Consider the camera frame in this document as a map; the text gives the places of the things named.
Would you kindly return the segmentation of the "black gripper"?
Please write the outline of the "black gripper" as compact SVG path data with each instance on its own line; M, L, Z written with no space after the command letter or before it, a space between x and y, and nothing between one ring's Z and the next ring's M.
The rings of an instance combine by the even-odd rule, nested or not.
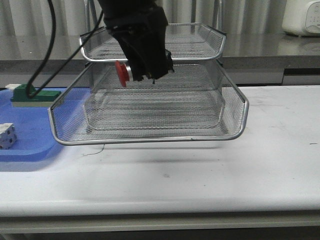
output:
M133 81L157 80L173 71L171 52L165 47L168 20L156 4L105 4L104 23L131 68Z

